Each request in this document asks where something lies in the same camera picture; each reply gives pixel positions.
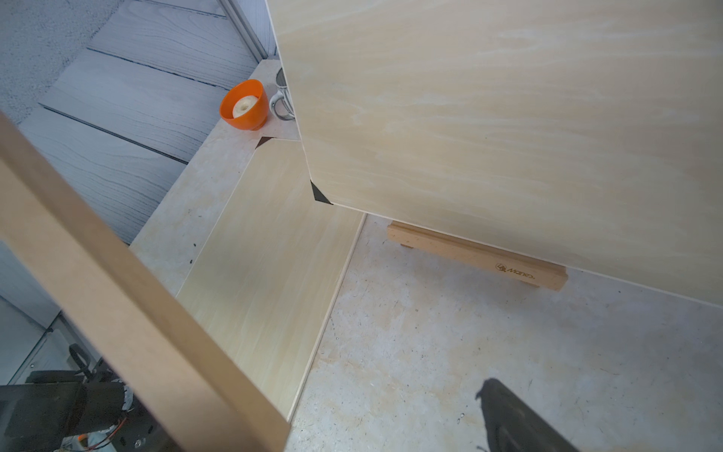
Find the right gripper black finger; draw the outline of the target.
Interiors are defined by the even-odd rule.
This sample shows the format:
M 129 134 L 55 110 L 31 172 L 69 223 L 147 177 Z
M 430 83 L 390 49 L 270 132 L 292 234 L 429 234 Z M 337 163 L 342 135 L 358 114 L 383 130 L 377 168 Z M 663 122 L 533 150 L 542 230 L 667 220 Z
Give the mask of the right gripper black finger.
M 579 451 L 500 380 L 485 380 L 476 400 L 480 401 L 491 452 Z

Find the wooden easel being assembled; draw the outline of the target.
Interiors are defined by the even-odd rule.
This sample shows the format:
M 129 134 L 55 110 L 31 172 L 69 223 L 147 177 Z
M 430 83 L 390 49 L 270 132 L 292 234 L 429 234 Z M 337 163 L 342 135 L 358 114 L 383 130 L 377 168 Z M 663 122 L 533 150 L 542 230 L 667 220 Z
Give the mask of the wooden easel being assembled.
M 404 247 L 423 250 L 531 286 L 559 292 L 569 278 L 565 267 L 560 265 L 398 221 L 388 226 L 387 235 L 390 240 Z

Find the light wooden board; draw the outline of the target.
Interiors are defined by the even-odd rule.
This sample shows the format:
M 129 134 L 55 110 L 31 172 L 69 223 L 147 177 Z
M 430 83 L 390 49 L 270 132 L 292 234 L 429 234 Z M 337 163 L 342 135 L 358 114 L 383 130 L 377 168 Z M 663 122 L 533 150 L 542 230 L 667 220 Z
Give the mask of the light wooden board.
M 270 140 L 254 152 L 178 293 L 286 419 L 364 220 L 314 197 L 300 142 Z
M 271 1 L 336 205 L 722 301 L 718 1 Z

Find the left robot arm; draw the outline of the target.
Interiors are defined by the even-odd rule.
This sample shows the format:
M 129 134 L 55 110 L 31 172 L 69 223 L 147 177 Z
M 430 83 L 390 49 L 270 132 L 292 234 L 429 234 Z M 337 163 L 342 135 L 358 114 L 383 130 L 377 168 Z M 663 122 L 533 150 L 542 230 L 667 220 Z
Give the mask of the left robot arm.
M 57 451 L 75 438 L 70 451 L 99 451 L 110 446 L 139 406 L 131 389 L 79 344 L 69 346 L 77 370 L 42 370 L 26 382 L 1 387 L 1 449 Z

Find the wooden easel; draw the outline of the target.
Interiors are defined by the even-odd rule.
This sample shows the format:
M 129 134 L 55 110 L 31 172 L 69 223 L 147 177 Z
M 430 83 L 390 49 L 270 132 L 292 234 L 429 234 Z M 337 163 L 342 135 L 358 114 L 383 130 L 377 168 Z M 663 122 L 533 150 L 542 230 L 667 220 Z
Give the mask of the wooden easel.
M 287 420 L 8 119 L 1 238 L 180 448 L 285 448 Z

